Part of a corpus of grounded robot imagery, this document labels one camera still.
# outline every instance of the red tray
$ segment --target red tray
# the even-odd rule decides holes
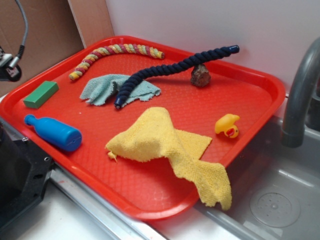
[[[141,44],[165,53],[165,59],[136,54],[115,54],[100,58],[77,81],[68,75],[92,50],[114,44]],[[9,93],[0,104],[0,115],[24,136],[47,151],[54,160],[124,213],[141,220],[164,219],[191,207],[199,195],[193,183],[177,178],[167,159],[140,163],[118,157],[110,160],[105,144],[128,129],[150,107],[164,107],[176,129],[213,138],[203,161],[228,166],[285,98],[285,89],[275,77],[216,60],[206,63],[211,83],[198,88],[190,83],[191,69],[171,76],[154,77],[149,82],[161,95],[148,102],[136,100],[116,110],[112,97],[103,106],[88,105],[79,96],[87,82],[107,74],[132,75],[161,64],[173,64],[193,55],[158,43],[130,36],[104,39],[46,70]],[[44,81],[55,81],[59,90],[39,109],[28,108],[23,99]],[[239,136],[215,134],[216,121],[225,114],[240,116]],[[39,138],[24,117],[51,117],[79,129],[83,141],[78,150],[62,152]]]

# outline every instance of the black device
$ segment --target black device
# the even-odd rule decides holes
[[[19,81],[22,75],[19,65],[10,67],[10,63],[13,61],[12,54],[5,53],[0,46],[0,81]]]
[[[43,200],[53,164],[30,139],[12,140],[0,122],[0,233]]]

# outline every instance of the yellow towel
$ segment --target yellow towel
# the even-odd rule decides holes
[[[193,182],[206,206],[221,203],[231,207],[231,187],[226,169],[220,163],[199,160],[212,138],[174,128],[163,107],[147,109],[126,131],[119,133],[105,146],[109,157],[147,162],[166,157],[178,178]]]

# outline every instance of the duck beak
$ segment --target duck beak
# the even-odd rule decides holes
[[[232,137],[235,134],[235,129],[230,128],[228,131],[226,131],[226,134],[229,138]]]

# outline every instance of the green block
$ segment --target green block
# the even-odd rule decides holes
[[[38,109],[58,90],[56,82],[44,81],[23,100],[24,105],[28,108]]]

